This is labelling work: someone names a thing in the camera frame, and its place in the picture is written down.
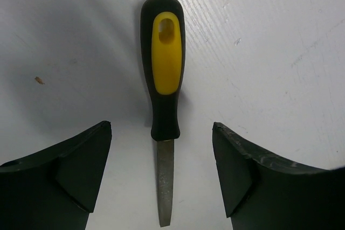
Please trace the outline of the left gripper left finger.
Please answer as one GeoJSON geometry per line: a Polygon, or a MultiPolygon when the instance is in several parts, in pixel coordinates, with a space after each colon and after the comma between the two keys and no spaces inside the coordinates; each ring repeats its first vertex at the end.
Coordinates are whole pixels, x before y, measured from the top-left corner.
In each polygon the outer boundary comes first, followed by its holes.
{"type": "Polygon", "coordinates": [[[1,165],[1,229],[85,229],[111,146],[108,121],[1,165]]]}

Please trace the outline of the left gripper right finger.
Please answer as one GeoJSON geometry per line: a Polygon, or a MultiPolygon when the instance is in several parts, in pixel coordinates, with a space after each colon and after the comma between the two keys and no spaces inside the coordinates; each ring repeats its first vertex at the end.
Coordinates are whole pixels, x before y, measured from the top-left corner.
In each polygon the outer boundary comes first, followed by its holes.
{"type": "Polygon", "coordinates": [[[281,157],[220,122],[212,145],[233,229],[344,229],[344,168],[281,157]]]}

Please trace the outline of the grey metal file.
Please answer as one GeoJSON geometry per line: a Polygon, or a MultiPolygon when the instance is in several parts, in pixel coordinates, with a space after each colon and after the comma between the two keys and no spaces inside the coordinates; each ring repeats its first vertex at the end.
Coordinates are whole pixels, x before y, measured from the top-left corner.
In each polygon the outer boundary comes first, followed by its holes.
{"type": "Polygon", "coordinates": [[[177,111],[185,66],[184,11],[178,0],[144,2],[140,44],[153,111],[158,218],[160,227],[167,227],[173,209],[174,141],[180,136],[177,111]]]}

